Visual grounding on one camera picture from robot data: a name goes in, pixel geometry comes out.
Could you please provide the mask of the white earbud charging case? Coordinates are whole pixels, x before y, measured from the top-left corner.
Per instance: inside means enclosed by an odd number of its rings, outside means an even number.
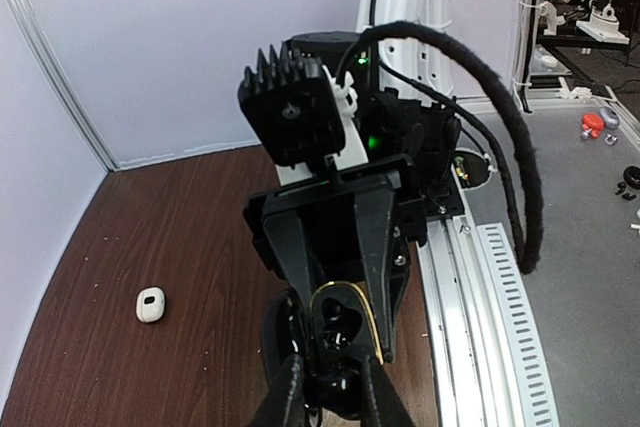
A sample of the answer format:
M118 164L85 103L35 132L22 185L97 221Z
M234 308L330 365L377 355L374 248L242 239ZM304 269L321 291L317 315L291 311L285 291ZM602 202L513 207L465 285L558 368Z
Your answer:
M136 317L144 324L159 321L165 313L166 296L157 286L142 289L136 299Z

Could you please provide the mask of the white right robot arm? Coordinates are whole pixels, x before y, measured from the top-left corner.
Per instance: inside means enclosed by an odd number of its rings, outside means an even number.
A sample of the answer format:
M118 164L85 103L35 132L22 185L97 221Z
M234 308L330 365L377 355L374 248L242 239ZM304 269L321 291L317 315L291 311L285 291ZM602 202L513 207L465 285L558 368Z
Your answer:
M299 357L321 373L393 360L409 250L463 212L464 171L449 58L385 28L444 33L449 2L362 0L355 31L293 37L245 70L241 111L279 180L244 210L286 284L265 315L267 363Z

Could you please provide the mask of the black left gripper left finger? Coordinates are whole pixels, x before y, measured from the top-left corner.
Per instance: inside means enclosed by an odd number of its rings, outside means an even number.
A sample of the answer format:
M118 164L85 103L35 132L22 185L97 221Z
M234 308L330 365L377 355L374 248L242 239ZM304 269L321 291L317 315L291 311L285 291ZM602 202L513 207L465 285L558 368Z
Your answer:
M278 370L250 427L290 427L305 423L304 360L298 354L289 356Z

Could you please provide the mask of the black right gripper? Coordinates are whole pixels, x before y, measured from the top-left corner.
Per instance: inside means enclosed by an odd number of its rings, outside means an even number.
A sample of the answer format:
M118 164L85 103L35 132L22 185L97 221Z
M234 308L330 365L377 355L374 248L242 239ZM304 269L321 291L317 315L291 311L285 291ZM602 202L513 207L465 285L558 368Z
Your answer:
M322 284L365 283L381 359L394 360L392 317L409 277L395 260L427 237L425 197L409 156L255 194L243 216L264 265L295 291L306 317Z

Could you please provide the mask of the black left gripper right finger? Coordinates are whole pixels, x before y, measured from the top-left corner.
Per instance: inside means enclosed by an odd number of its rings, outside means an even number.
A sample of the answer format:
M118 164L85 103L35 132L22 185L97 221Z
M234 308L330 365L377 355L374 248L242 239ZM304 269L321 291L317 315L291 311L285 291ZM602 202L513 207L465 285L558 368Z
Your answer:
M360 410L361 426L415 426L383 366L371 356L368 356L361 365Z

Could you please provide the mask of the black round cap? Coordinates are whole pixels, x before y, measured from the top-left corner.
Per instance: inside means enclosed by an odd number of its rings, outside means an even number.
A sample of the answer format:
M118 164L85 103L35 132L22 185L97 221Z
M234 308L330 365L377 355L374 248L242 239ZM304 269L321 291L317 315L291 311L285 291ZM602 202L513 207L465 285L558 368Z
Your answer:
M383 363L375 321L363 289L351 282L331 281L312 297L306 317L292 289L281 292L263 317L262 359L268 389L285 360L304 360L305 423L328 410L359 421L361 365L368 357Z

